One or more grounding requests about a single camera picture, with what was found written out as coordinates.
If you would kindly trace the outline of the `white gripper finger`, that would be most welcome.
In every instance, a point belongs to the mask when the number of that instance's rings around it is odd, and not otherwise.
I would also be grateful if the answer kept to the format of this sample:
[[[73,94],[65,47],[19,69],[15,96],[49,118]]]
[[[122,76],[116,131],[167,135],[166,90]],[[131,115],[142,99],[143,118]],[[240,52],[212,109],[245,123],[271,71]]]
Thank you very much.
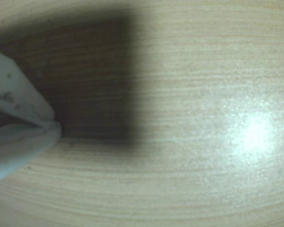
[[[61,126],[11,124],[0,127],[0,181],[48,150],[61,138]]]
[[[16,62],[0,53],[0,111],[25,122],[51,127],[54,110]]]

